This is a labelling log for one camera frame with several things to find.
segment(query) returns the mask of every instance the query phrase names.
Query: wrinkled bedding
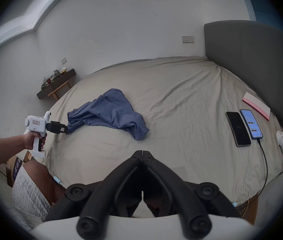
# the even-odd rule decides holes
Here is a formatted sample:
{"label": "wrinkled bedding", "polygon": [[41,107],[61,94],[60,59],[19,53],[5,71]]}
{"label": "wrinkled bedding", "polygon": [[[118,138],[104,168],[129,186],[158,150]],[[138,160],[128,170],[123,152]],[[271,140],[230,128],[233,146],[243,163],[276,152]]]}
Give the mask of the wrinkled bedding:
{"label": "wrinkled bedding", "polygon": [[213,182],[230,201],[242,203],[264,185],[266,167],[256,140],[237,147],[226,111],[251,109],[261,130],[268,180],[283,167],[271,113],[266,121],[242,102],[258,97],[227,69],[201,57],[131,61],[99,70],[74,85],[51,108],[51,120],[68,123],[67,112],[110,88],[120,89],[149,128],[143,140],[128,132],[84,125],[71,134],[48,132],[46,158],[39,159],[64,187],[103,180],[136,150],[148,150],[183,180]]}

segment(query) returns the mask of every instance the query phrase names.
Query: wall light switch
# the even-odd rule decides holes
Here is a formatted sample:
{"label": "wall light switch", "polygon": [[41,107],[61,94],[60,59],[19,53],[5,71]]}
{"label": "wall light switch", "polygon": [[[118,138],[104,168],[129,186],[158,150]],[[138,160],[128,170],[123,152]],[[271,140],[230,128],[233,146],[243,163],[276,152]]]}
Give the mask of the wall light switch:
{"label": "wall light switch", "polygon": [[63,58],[62,60],[61,60],[61,63],[62,64],[65,64],[67,62],[67,59],[66,58]]}
{"label": "wall light switch", "polygon": [[187,43],[188,42],[188,37],[187,36],[182,36],[182,42]]}
{"label": "wall light switch", "polygon": [[188,42],[189,42],[189,43],[194,43],[194,40],[195,40],[195,39],[194,39],[193,36],[189,36],[189,37],[188,37]]}

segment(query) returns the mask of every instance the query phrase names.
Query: wooden floor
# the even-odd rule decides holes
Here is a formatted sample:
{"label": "wooden floor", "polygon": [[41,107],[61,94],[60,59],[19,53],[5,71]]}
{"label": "wooden floor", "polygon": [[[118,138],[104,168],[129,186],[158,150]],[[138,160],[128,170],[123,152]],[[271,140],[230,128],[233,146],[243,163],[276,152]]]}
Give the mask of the wooden floor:
{"label": "wooden floor", "polygon": [[257,209],[258,209],[258,197],[257,194],[252,197],[249,201],[237,206],[236,209],[240,213],[240,216],[251,223],[252,225],[255,224]]}

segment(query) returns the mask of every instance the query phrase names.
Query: phone screen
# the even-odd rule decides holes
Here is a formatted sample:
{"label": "phone screen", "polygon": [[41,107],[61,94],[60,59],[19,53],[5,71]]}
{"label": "phone screen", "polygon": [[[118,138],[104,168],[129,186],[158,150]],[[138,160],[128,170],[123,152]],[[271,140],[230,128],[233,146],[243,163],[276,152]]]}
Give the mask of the phone screen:
{"label": "phone screen", "polygon": [[251,141],[240,114],[238,112],[226,112],[226,114],[238,146],[249,146]]}
{"label": "phone screen", "polygon": [[253,113],[251,112],[251,110],[249,109],[241,109],[240,113],[242,114],[247,127],[250,130],[250,135],[252,139],[257,139],[257,138],[262,138],[263,134],[262,131],[259,128],[259,125],[253,115]]}

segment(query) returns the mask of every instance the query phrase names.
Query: gray upholstered headboard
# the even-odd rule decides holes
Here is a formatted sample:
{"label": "gray upholstered headboard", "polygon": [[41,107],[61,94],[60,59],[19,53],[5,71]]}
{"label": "gray upholstered headboard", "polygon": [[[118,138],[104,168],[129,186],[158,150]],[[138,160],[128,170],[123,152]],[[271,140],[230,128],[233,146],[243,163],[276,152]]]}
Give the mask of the gray upholstered headboard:
{"label": "gray upholstered headboard", "polygon": [[204,32],[208,59],[255,90],[283,127],[283,32],[248,20],[207,23]]}

